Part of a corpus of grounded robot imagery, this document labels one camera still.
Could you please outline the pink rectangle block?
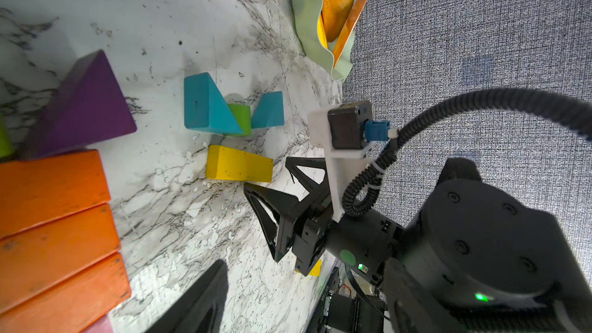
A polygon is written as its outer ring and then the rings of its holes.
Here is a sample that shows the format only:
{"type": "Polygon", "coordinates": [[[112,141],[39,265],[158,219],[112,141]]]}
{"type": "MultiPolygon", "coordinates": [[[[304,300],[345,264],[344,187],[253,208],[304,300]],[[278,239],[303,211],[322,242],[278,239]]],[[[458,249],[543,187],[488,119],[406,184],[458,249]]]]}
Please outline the pink rectangle block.
{"type": "Polygon", "coordinates": [[[113,333],[113,328],[107,315],[101,317],[82,333],[113,333]]]}

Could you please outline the lime green cylinder block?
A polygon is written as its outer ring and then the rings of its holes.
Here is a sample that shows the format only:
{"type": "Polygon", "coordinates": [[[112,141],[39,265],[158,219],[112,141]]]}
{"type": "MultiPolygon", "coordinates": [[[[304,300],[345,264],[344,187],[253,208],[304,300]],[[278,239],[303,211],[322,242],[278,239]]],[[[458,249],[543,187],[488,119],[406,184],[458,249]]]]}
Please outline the lime green cylinder block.
{"type": "Polygon", "coordinates": [[[9,139],[3,120],[0,121],[0,157],[2,159],[12,156],[14,147],[9,139]]]}

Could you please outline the yellow rectangle block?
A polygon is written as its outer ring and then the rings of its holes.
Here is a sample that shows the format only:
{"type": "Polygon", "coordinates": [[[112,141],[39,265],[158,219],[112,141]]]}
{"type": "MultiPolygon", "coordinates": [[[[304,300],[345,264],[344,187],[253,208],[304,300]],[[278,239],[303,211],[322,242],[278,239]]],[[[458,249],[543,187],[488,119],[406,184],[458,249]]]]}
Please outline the yellow rectangle block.
{"type": "Polygon", "coordinates": [[[315,264],[315,266],[308,273],[308,276],[312,276],[312,277],[316,277],[317,278],[321,274],[322,264],[323,264],[323,260],[322,259],[319,259],[317,261],[317,263],[315,264]]]}
{"type": "Polygon", "coordinates": [[[221,145],[208,149],[206,178],[271,183],[274,160],[221,145]]]}

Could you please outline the orange rectangle block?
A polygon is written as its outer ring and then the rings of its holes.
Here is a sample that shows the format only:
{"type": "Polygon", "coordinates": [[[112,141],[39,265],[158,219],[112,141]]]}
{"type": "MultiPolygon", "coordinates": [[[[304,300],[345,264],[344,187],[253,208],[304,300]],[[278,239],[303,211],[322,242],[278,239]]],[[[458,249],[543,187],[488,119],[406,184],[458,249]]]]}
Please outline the orange rectangle block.
{"type": "Polygon", "coordinates": [[[111,200],[100,153],[87,150],[1,165],[1,237],[111,200]]]}
{"type": "Polygon", "coordinates": [[[1,240],[4,313],[120,250],[104,204],[1,240]]]}

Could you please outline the purple triangle block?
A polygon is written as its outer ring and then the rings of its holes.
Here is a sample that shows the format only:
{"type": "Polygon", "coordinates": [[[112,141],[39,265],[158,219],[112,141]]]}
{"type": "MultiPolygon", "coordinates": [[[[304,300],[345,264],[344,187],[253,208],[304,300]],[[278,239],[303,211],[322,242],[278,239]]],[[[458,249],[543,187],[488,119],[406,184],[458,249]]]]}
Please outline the purple triangle block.
{"type": "Polygon", "coordinates": [[[120,84],[100,49],[76,61],[28,132],[19,155],[38,160],[136,131],[120,84]]]}

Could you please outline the teal triangle block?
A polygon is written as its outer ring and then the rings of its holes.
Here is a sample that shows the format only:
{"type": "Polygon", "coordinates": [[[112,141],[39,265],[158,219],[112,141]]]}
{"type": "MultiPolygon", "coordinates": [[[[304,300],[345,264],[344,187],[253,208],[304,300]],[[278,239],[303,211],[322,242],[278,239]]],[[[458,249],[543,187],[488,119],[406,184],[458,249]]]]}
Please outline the teal triangle block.
{"type": "Polygon", "coordinates": [[[183,81],[183,115],[187,129],[211,134],[242,134],[237,119],[208,72],[183,81]]]}
{"type": "Polygon", "coordinates": [[[264,93],[251,117],[252,129],[271,128],[285,124],[282,91],[264,93]]]}

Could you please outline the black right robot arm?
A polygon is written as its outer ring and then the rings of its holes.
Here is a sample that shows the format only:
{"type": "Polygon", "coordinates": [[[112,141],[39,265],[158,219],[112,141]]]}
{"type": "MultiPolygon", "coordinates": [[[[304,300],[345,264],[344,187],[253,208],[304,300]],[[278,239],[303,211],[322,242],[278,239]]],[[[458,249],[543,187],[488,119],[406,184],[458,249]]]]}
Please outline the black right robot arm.
{"type": "Polygon", "coordinates": [[[472,160],[445,162],[406,227],[375,209],[398,152],[430,126],[462,113],[510,110],[591,136],[591,107],[560,94],[497,88],[433,106],[402,129],[373,118],[368,101],[310,114],[322,158],[288,157],[303,199],[249,181],[245,196],[274,260],[308,274],[328,252],[354,295],[325,292],[313,332],[589,332],[591,292],[556,218],[482,181],[472,160]]]}

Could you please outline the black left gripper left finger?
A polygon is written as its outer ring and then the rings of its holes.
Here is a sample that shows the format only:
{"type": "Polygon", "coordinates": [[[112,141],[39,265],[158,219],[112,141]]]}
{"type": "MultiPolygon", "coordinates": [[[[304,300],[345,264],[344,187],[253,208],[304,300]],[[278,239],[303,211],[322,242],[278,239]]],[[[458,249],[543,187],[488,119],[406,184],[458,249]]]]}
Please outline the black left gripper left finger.
{"type": "Polygon", "coordinates": [[[228,267],[216,260],[147,332],[219,332],[228,295],[228,267]]]}

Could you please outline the green cube block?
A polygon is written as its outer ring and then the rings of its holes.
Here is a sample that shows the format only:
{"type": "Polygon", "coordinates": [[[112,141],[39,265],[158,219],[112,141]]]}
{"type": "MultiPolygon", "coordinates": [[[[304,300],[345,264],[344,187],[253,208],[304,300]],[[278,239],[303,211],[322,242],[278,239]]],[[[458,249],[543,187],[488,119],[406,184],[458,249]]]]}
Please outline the green cube block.
{"type": "Polygon", "coordinates": [[[233,113],[241,128],[241,133],[235,133],[235,136],[247,137],[251,135],[251,108],[248,105],[229,104],[229,109],[233,113]]]}

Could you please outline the orange rectangle block top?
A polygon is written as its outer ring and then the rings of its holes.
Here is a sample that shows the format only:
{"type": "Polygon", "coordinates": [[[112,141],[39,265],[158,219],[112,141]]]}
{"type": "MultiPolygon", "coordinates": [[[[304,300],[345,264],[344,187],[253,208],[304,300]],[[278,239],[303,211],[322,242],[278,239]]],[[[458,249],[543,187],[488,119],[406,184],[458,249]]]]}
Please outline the orange rectangle block top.
{"type": "Polygon", "coordinates": [[[87,150],[1,165],[1,237],[111,200],[100,153],[87,150]]]}

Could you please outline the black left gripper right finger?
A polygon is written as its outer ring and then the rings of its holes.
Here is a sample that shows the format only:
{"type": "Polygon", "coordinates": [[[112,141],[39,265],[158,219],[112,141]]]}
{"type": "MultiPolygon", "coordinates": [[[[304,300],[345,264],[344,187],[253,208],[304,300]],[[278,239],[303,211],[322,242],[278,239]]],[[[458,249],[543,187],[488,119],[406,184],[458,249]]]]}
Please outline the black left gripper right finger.
{"type": "Polygon", "coordinates": [[[385,262],[383,293],[395,332],[467,332],[394,258],[385,262]]]}

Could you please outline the orange rectangle block diagonal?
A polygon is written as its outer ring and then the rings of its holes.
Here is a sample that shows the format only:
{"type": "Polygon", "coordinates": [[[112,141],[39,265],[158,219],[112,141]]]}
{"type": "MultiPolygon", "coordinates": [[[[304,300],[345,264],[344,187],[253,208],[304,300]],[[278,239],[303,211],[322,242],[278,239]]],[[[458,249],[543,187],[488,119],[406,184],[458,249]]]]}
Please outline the orange rectangle block diagonal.
{"type": "Polygon", "coordinates": [[[115,253],[1,314],[2,332],[82,332],[131,296],[115,253]]]}

